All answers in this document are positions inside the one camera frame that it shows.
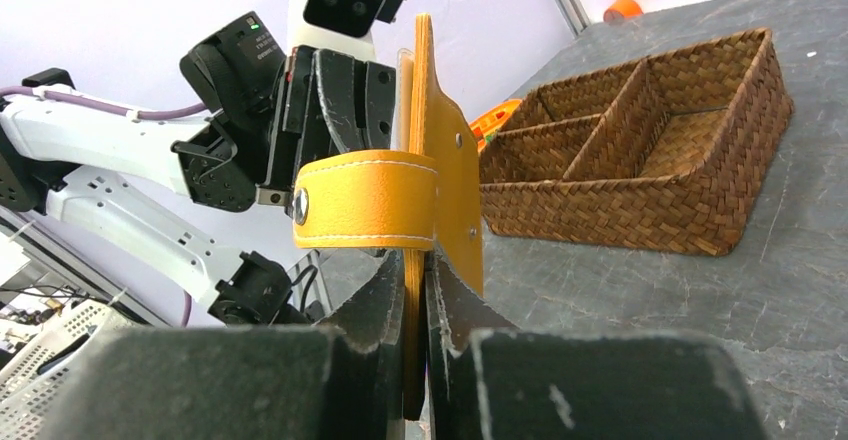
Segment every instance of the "white perforated basket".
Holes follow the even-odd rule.
[[[80,365],[86,347],[104,331],[133,325],[101,303],[87,300],[61,317],[53,317],[0,371],[0,440],[30,440],[38,436],[53,400]],[[38,368],[86,333],[91,338],[73,354],[38,375]]]

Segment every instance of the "white stitching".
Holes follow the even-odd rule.
[[[301,236],[298,235],[297,232],[294,232],[295,239],[302,240],[343,240],[343,239],[362,239],[366,240],[369,238],[402,238],[406,240],[423,240],[425,242],[432,242],[432,237],[422,237],[418,235],[315,235],[315,236]]]
[[[403,166],[406,166],[406,167],[420,168],[421,170],[426,170],[426,171],[428,171],[428,172],[430,172],[434,175],[438,174],[438,172],[434,168],[425,167],[423,165],[416,165],[414,163],[398,162],[398,161],[395,161],[395,160],[362,160],[362,161],[359,161],[359,162],[344,163],[344,164],[341,164],[341,165],[334,165],[332,167],[324,167],[324,168],[319,168],[318,170],[312,170],[311,172],[306,172],[306,173],[304,173],[303,175],[301,175],[297,178],[297,183],[300,183],[301,181],[303,181],[304,178],[315,175],[316,173],[327,172],[327,171],[330,171],[330,170],[340,170],[342,168],[348,168],[348,167],[358,167],[360,165],[370,165],[370,164],[380,164],[380,163],[387,164],[387,165],[403,165]]]

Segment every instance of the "gray tabletop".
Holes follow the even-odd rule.
[[[515,96],[760,26],[774,31],[797,110],[735,251],[688,257],[487,232],[485,297],[522,327],[705,332],[747,375],[772,437],[839,438],[848,436],[848,0],[715,0],[593,25]],[[347,297],[375,266],[334,254],[324,267],[331,295]]]

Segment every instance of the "brown wicker basket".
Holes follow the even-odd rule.
[[[755,29],[537,88],[483,150],[498,235],[723,255],[793,103]]]

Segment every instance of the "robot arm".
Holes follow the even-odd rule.
[[[181,111],[91,108],[97,99],[57,69],[0,89],[0,205],[108,240],[225,323],[305,321],[287,303],[291,281],[280,265],[216,242],[121,174],[211,208],[287,208],[303,164],[388,148],[394,69],[374,62],[369,32],[402,1],[291,0],[289,57],[249,12],[180,61],[203,101]]]

